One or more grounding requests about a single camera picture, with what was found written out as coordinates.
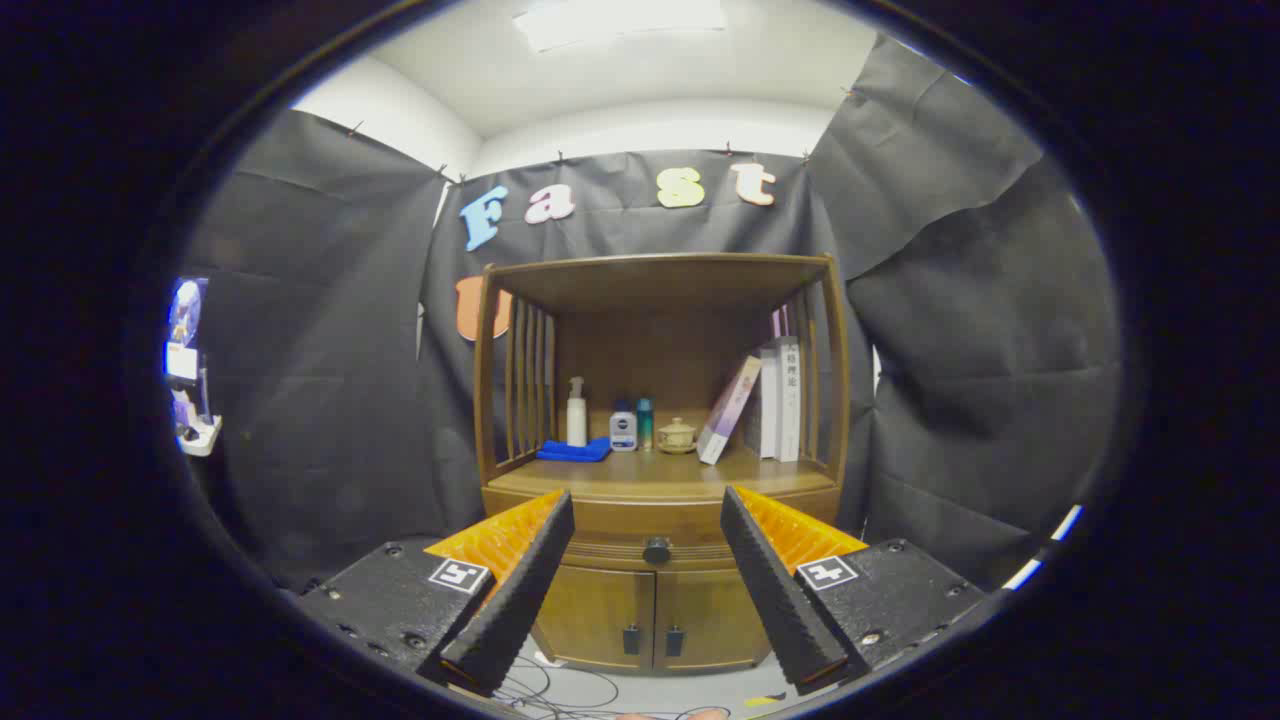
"cable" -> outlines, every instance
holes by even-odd
[[[507,678],[506,682],[509,682],[512,684],[518,685],[520,688],[524,688],[526,691],[526,694],[517,696],[517,694],[515,694],[515,693],[512,693],[512,692],[509,692],[507,689],[499,688],[498,691],[494,692],[494,696],[498,700],[506,702],[507,705],[509,705],[513,708],[517,707],[520,703],[524,703],[524,705],[526,705],[529,707],[538,707],[540,710],[548,710],[549,711],[545,715],[539,715],[534,720],[549,720],[549,719],[561,720],[562,717],[563,719],[568,719],[568,720],[612,720],[613,717],[617,717],[618,715],[646,715],[646,716],[657,717],[657,719],[662,719],[663,716],[675,716],[673,720],[685,720],[687,716],[690,716],[694,712],[698,712],[700,710],[723,710],[724,714],[726,714],[726,716],[732,716],[733,715],[732,710],[730,710],[730,708],[727,708],[727,707],[724,707],[722,705],[704,705],[704,706],[700,706],[700,707],[692,707],[690,710],[685,710],[684,712],[675,712],[675,711],[669,711],[669,710],[664,710],[664,711],[646,711],[646,712],[637,712],[637,711],[634,711],[634,710],[627,710],[627,711],[622,711],[622,710],[603,710],[604,706],[614,702],[622,694],[622,691],[618,688],[618,684],[614,683],[613,680],[611,680],[608,676],[602,675],[600,673],[596,673],[594,670],[584,670],[584,669],[579,669],[579,667],[545,667],[541,664],[535,662],[534,660],[530,660],[530,659],[522,656],[522,655],[517,655],[516,659],[517,660],[524,660],[525,662],[529,664],[527,667],[536,669],[536,670],[539,670],[543,674],[543,679],[544,679],[543,688],[540,691],[535,692],[534,688],[531,688],[530,685],[527,685],[522,680],[518,680],[516,678]],[[518,665],[518,666],[517,665],[512,665],[512,667],[525,667],[525,666],[524,665]],[[550,673],[548,670],[571,670],[573,673],[582,673],[582,674],[586,674],[586,675],[595,675],[596,678],[600,678],[602,680],[604,680],[605,683],[609,683],[609,685],[613,687],[613,697],[611,697],[609,700],[607,700],[604,702],[598,702],[598,703],[594,703],[594,705],[575,705],[575,703],[564,703],[564,702],[553,702],[553,701],[543,697],[552,688],[552,675],[550,675]]]

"white floor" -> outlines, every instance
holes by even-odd
[[[748,720],[835,689],[829,685],[804,698],[796,697],[795,688],[782,678],[773,655],[749,670],[644,678],[552,667],[540,662],[536,652],[534,641],[526,639],[494,700],[527,717],[545,720],[603,720],[623,712],[650,715],[658,720],[686,720],[690,711],[710,706],[728,710],[733,720]],[[781,697],[765,700],[768,696]]]

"small teapot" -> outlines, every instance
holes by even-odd
[[[698,447],[695,433],[692,425],[686,425],[676,418],[669,425],[658,428],[658,450],[672,455],[692,452]]]

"cabinet door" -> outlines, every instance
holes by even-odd
[[[549,659],[605,671],[648,670],[653,596],[653,573],[561,565],[538,614],[534,639]]]
[[[769,639],[737,570],[658,573],[654,669],[731,670],[768,653]]]

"black cloth backdrop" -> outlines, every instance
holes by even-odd
[[[736,173],[730,165],[760,163],[777,177],[765,184],[776,200],[772,206],[756,206],[735,191]],[[707,196],[692,208],[664,208],[658,202],[658,173],[667,168],[695,168]],[[434,468],[444,491],[448,532],[454,532],[484,516],[475,460],[471,391],[474,387],[474,345],[463,340],[454,323],[454,284],[477,275],[489,263],[515,265],[541,260],[634,255],[646,252],[777,252],[797,255],[836,254],[837,247],[826,211],[813,195],[810,174],[799,158],[735,151],[672,150],[620,152],[591,158],[530,165],[468,179],[451,187],[431,238],[425,275],[422,306],[426,315],[419,368],[422,377],[422,404],[431,414],[429,432]],[[525,223],[529,197],[554,183],[573,190],[576,209],[559,220],[530,225]],[[509,190],[503,201],[498,236],[467,252],[466,222],[460,210],[502,184]],[[870,406],[870,348],[850,318],[850,356],[852,364],[855,416]],[[506,342],[497,342],[495,368],[504,366]],[[827,360],[822,372],[829,373]],[[503,377],[495,372],[498,402],[497,442],[506,448],[502,411]],[[588,386],[591,378],[586,378]],[[557,388],[561,395],[567,388]],[[849,497],[861,497],[867,477],[867,438],[869,427],[858,425],[851,433],[851,461],[846,483],[854,487]],[[852,518],[845,518],[851,523]]]
[[[444,525],[417,402],[415,328],[444,181],[288,111],[198,223],[201,348],[237,539],[301,589],[388,537]]]
[[[736,195],[730,165],[746,161],[777,177],[773,206]],[[675,167],[699,170],[701,204],[658,202],[657,176]],[[529,197],[554,183],[575,211],[525,223]],[[497,184],[509,190],[498,236],[468,252],[458,213]],[[838,524],[906,537],[984,588],[1096,480],[1123,368],[1100,242],[1034,142],[893,41],[877,41],[808,165],[714,150],[545,163],[452,186],[431,231],[442,187],[394,150],[293,111],[197,233],[184,272],[211,277],[201,332],[242,542],[291,587],[380,541],[484,516],[454,284],[489,263],[832,252],[854,389]]]
[[[997,108],[878,38],[810,160],[882,364],[865,539],[991,589],[1098,480],[1123,359],[1101,242]]]

